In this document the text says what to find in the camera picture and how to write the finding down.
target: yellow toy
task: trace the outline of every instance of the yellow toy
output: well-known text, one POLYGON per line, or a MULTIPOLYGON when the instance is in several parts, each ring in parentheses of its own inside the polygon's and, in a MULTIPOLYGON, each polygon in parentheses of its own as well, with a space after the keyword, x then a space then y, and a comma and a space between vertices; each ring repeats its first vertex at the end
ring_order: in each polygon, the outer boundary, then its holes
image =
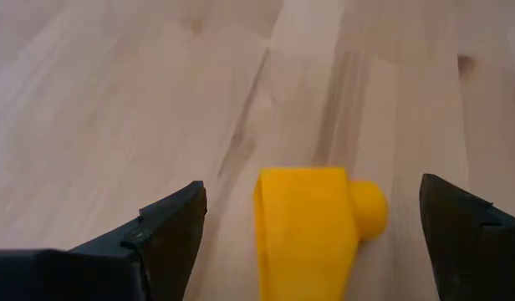
POLYGON ((264 169, 254 206, 262 301, 342 300, 359 240, 387 221, 378 186, 342 168, 264 169))

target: yellow plastic piece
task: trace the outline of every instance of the yellow plastic piece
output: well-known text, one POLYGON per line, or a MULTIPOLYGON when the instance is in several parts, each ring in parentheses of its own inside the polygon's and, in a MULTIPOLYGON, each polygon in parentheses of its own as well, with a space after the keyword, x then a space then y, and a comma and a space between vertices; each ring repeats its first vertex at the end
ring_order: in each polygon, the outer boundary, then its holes
POLYGON ((262 301, 339 301, 360 239, 384 231, 377 185, 342 168, 261 171, 254 192, 262 301))

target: yellow block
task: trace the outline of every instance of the yellow block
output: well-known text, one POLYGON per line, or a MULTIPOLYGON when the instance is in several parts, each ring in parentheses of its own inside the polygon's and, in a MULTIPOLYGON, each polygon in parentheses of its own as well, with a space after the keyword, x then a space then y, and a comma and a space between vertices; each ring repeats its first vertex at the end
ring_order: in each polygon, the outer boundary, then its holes
POLYGON ((359 240, 387 218, 378 186, 342 168, 264 169, 254 206, 262 301, 341 300, 359 240))

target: light wood surface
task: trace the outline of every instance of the light wood surface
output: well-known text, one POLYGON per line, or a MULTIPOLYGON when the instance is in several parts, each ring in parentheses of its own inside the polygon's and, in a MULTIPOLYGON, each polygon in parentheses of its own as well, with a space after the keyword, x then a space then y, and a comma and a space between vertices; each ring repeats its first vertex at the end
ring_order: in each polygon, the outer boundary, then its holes
POLYGON ((515 0, 0 0, 0 248, 203 180, 186 300, 258 300, 258 171, 323 165, 389 197, 346 298, 437 300, 421 175, 515 215, 515 0))

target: yellow object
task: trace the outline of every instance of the yellow object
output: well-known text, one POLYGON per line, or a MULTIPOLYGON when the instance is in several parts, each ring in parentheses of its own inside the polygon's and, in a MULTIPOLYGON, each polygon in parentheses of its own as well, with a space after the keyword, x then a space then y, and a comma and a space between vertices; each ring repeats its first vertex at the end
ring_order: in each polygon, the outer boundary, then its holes
POLYGON ((360 239, 384 231, 384 194, 342 168, 261 171, 254 192, 262 301, 342 300, 360 239))

